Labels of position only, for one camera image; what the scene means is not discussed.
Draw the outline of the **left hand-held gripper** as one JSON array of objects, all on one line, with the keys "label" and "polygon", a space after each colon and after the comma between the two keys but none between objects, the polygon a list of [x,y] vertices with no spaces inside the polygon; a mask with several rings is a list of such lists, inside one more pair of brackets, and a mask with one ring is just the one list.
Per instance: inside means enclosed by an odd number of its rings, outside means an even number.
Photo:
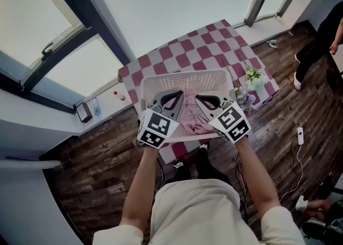
[{"label": "left hand-held gripper", "polygon": [[159,149],[179,127],[177,117],[184,100],[184,92],[178,89],[158,93],[157,99],[148,103],[140,100],[141,114],[137,145]]}]

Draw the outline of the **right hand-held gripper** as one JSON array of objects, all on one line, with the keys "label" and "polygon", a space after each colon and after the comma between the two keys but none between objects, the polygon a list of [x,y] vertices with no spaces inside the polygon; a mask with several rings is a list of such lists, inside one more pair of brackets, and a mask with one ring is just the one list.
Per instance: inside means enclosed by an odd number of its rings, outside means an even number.
[{"label": "right hand-held gripper", "polygon": [[224,94],[220,91],[206,91],[195,96],[195,103],[205,117],[213,118],[209,121],[212,129],[231,143],[236,143],[251,131],[251,125],[236,101],[225,110],[222,110],[223,102]]}]

